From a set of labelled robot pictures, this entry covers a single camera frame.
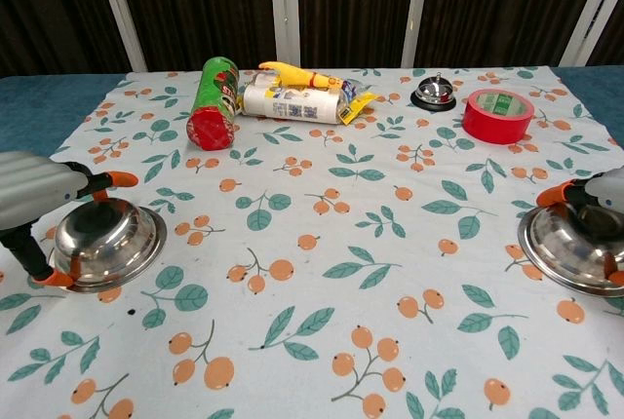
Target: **tape roll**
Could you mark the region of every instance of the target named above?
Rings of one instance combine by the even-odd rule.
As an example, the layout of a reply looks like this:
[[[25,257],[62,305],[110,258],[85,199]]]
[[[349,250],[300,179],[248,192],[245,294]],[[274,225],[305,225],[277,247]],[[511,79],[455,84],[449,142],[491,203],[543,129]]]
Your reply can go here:
[[[520,140],[535,112],[521,95],[501,90],[479,90],[468,96],[463,128],[488,143],[508,144]]]

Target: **tablecloth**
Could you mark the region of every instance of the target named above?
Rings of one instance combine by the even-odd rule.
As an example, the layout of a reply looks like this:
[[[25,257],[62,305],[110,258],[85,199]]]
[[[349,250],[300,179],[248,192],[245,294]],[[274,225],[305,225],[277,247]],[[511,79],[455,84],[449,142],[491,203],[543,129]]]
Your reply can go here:
[[[136,174],[110,195],[168,239],[92,295],[0,250],[1,416],[624,415],[624,300],[542,277],[516,238],[541,190],[622,165],[605,128],[546,67],[327,71],[378,100],[346,127],[238,117],[224,151],[185,134],[198,72],[106,96],[53,158]],[[431,114],[410,92],[437,71],[458,106]],[[492,87],[535,104],[516,144],[461,128]],[[35,225],[45,251],[79,205]]]

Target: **metal bowl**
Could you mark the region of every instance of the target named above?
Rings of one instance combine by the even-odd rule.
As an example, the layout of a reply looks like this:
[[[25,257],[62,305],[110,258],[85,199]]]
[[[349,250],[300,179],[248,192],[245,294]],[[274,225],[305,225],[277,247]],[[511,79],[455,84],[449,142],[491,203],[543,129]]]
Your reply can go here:
[[[89,202],[58,225],[50,264],[74,279],[67,290],[99,292],[145,270],[166,238],[163,218],[151,209],[115,198]]]
[[[621,297],[608,280],[624,270],[624,215],[600,207],[556,204],[533,209],[520,222],[520,245],[546,276],[580,292]]]
[[[440,72],[422,80],[410,100],[414,105],[433,112],[451,110],[456,104],[452,84],[442,78]]]

